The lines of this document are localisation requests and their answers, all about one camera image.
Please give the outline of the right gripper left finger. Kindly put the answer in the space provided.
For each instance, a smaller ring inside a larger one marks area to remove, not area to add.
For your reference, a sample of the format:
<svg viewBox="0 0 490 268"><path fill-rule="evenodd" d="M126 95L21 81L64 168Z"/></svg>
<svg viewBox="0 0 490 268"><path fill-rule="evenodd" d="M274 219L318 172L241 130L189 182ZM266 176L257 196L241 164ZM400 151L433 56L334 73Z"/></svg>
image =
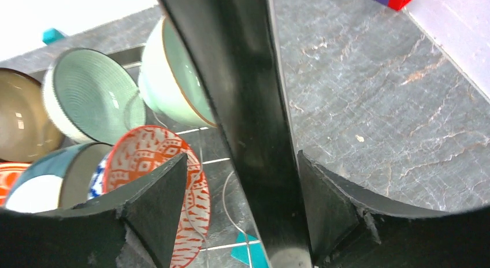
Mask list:
<svg viewBox="0 0 490 268"><path fill-rule="evenodd" d="M187 185L181 153L69 209L1 210L2 267L169 267Z"/></svg>

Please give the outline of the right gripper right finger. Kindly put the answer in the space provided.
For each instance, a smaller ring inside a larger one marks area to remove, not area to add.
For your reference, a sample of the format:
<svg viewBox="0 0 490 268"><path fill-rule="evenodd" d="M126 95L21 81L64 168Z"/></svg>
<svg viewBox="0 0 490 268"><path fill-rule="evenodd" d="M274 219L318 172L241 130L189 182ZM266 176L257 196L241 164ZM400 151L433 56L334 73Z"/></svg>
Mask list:
<svg viewBox="0 0 490 268"><path fill-rule="evenodd" d="M488 267L489 207L445 212L390 199L328 170L298 164L319 267Z"/></svg>

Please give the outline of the red white patterned bowl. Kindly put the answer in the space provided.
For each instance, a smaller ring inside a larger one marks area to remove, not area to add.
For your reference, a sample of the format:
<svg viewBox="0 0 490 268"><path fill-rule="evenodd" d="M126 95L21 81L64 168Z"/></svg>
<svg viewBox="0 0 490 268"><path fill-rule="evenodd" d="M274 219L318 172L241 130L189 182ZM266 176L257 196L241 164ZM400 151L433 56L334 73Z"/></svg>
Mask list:
<svg viewBox="0 0 490 268"><path fill-rule="evenodd" d="M151 172L186 153L187 191L177 230L171 267L187 267L199 254L210 225L211 198L200 159L176 133L156 125L137 127L113 147L106 162L103 194Z"/></svg>

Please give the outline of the brown beige bowl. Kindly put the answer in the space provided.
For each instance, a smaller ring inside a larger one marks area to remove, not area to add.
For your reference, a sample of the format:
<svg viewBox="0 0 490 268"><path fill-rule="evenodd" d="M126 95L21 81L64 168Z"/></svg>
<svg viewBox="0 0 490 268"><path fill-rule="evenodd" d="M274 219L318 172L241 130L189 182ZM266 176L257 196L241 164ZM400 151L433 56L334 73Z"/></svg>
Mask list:
<svg viewBox="0 0 490 268"><path fill-rule="evenodd" d="M1 68L1 161L34 162L60 148L64 138L44 109L41 83Z"/></svg>

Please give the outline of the steel dish rack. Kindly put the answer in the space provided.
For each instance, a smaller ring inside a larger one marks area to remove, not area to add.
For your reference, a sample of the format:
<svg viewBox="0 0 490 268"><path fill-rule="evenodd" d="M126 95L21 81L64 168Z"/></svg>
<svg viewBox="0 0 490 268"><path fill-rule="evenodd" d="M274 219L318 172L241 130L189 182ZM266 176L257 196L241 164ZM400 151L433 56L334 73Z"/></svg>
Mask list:
<svg viewBox="0 0 490 268"><path fill-rule="evenodd" d="M272 0L159 0L227 144L270 267L313 267Z"/></svg>

